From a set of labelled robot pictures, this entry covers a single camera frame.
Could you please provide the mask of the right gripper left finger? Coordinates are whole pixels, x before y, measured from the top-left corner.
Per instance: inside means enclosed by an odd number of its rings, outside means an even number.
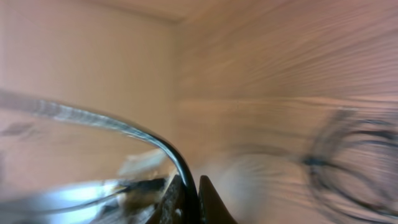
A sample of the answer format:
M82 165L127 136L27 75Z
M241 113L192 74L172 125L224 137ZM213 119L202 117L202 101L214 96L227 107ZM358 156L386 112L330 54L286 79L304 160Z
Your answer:
M175 175L146 224L185 224L186 221L184 184Z

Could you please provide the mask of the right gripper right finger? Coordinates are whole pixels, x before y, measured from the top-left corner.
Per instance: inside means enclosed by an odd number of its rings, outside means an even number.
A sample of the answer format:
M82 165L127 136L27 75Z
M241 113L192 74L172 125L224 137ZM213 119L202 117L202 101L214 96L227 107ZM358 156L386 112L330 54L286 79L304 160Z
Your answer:
M199 200L202 224L238 224L207 175L200 177Z

